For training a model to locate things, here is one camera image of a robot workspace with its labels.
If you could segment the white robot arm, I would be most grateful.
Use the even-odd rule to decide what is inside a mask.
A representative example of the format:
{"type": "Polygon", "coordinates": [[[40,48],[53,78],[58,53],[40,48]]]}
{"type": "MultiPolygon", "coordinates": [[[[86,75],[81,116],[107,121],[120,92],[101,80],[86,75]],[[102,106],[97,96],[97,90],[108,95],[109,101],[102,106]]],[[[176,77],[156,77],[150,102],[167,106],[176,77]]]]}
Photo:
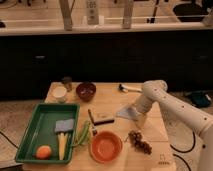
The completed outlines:
{"type": "Polygon", "coordinates": [[[213,171],[213,116],[167,93],[164,80],[145,81],[142,93],[135,101],[138,113],[148,113],[154,102],[170,110],[203,141],[197,171],[213,171]]]}

